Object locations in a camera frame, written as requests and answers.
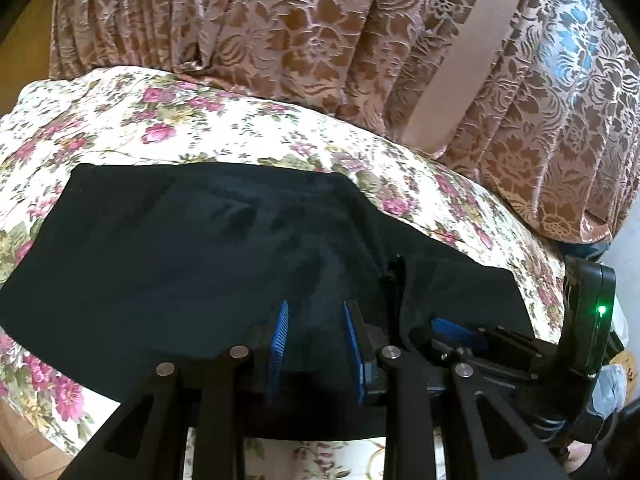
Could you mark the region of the black pants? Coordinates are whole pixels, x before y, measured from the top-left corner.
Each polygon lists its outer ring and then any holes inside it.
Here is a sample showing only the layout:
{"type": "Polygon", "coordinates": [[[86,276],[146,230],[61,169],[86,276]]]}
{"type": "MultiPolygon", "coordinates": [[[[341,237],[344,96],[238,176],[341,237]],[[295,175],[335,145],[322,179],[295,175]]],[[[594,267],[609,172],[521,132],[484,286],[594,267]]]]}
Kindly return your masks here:
{"type": "Polygon", "coordinates": [[[341,174],[233,164],[76,167],[1,289],[1,325],[122,401],[154,367],[248,344],[290,309],[270,437],[382,434],[359,415],[344,302],[387,337],[432,318],[533,331],[513,274],[383,214],[341,174]]]}

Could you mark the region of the brown floral curtain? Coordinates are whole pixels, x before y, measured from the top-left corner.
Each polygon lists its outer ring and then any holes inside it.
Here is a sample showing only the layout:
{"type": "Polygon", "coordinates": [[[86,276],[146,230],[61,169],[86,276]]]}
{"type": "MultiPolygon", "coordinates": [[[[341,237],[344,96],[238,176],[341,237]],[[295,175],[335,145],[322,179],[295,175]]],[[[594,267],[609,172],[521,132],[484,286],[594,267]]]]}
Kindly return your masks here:
{"type": "Polygon", "coordinates": [[[116,65],[320,110],[559,242],[639,192],[639,48],[601,0],[54,0],[50,75],[116,65]]]}

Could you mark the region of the floral white bedspread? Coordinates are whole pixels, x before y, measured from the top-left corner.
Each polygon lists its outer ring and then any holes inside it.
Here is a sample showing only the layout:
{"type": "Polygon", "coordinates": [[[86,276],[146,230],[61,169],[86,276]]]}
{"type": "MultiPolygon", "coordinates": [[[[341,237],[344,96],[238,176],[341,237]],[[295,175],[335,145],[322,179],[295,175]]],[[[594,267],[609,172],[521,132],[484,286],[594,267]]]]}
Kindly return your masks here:
{"type": "MultiPolygon", "coordinates": [[[[340,172],[386,214],[485,266],[511,270],[535,336],[560,338],[560,257],[495,195],[347,122],[145,68],[32,82],[1,116],[1,285],[82,162],[245,162],[340,172]]],[[[57,479],[116,406],[63,378],[1,329],[1,452],[25,479],[57,479]]],[[[254,439],[245,451],[247,479],[382,479],[383,438],[254,439]]]]}

